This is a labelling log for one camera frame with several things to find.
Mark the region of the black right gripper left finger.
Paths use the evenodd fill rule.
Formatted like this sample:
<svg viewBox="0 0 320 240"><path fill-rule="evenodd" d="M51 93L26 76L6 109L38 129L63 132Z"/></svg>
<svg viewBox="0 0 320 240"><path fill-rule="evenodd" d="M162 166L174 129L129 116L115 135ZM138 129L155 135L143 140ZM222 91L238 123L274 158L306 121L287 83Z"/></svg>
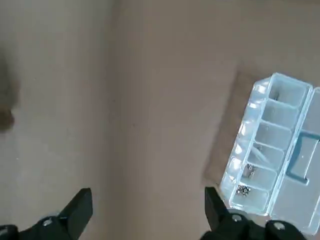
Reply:
<svg viewBox="0 0 320 240"><path fill-rule="evenodd" d="M93 215L90 188L82 188L57 215L39 220L25 230L13 224L0 226L2 240L77 240Z"/></svg>

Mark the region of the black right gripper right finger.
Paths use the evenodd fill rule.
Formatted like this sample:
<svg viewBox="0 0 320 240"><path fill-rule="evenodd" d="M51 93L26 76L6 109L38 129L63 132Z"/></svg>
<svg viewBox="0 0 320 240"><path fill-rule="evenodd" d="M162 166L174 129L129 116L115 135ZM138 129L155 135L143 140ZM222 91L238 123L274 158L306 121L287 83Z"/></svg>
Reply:
<svg viewBox="0 0 320 240"><path fill-rule="evenodd" d="M269 220L256 224L243 211L230 211L215 187L204 189L204 208L210 230L202 240L304 240L306 237L292 224Z"/></svg>

